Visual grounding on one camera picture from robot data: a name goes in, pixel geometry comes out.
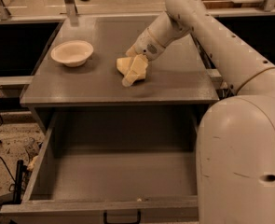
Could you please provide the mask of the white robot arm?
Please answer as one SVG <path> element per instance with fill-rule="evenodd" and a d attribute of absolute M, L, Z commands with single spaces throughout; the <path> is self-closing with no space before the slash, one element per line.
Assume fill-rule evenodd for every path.
<path fill-rule="evenodd" d="M 165 7 L 127 56 L 153 61 L 191 34 L 231 93 L 206 111 L 198 128 L 199 224 L 275 224 L 275 65 L 201 0 L 166 0 Z"/>

